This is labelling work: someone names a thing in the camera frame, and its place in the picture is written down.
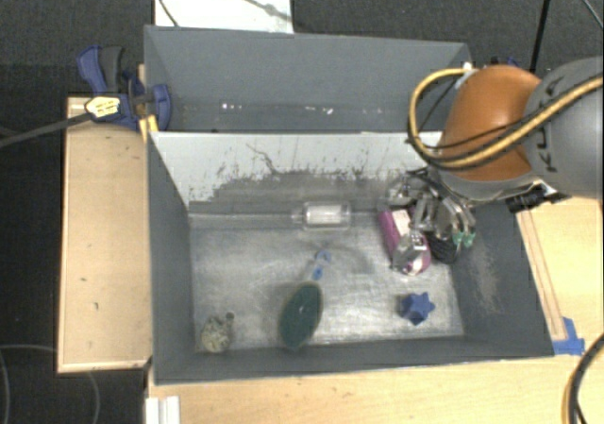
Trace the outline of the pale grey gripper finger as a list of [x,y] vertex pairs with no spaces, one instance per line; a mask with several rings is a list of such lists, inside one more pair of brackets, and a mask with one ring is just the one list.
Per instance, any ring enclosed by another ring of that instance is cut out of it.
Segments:
[[392,268],[397,272],[424,272],[428,268],[428,243],[417,230],[403,235],[394,249]]

